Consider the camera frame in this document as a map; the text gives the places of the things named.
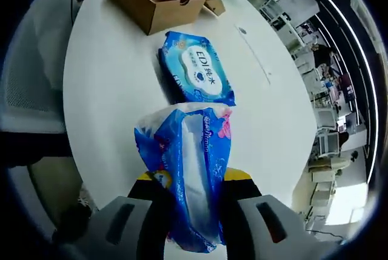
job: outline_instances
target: floor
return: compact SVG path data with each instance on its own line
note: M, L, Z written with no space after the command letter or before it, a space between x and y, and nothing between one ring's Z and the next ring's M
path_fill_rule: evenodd
M58 225L62 213L77 203L82 186L73 158L44 157L29 171L48 216Z
M311 180L311 173L307 172L307 168L303 171L292 194L291 209L300 214L305 220L310 211L310 199L315 189L315 183Z

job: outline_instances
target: plastic wrapping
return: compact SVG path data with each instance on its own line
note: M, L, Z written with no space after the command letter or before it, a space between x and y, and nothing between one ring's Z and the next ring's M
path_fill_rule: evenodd
M168 32L159 62L184 101L235 105L235 95L217 52L205 37Z
M230 152L230 114L224 104L176 104L135 128L147 168L176 198L169 237L187 251L208 253L222 242L217 205Z

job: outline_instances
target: blue plastic package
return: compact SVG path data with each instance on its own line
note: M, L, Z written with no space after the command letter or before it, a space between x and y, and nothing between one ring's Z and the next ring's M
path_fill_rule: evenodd
M209 253L222 243L217 205L230 152L230 114L224 104L176 104L135 128L147 168L176 198L169 238L183 250Z
M205 37L167 32L159 61L184 101L235 105L235 95L213 46Z

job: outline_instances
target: tissue package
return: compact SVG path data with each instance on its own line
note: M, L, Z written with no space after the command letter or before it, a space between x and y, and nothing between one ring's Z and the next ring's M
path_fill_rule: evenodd
M230 152L230 114L224 104L176 104L135 128L147 168L175 196L169 238L183 250L209 253L222 243L217 206Z
M235 95L213 46L205 37L168 32L159 61L184 101L235 105Z

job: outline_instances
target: white round table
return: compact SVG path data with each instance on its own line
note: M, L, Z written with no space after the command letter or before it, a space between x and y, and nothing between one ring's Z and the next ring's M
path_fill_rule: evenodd
M203 10L195 23L173 30L206 36L235 91L229 167L290 206L315 137L312 106L291 56L260 13L247 0L222 1L220 17ZM146 171L133 128L169 104L156 59L165 33L146 36L111 0L84 0L77 15L65 60L65 124L99 208L127 196Z

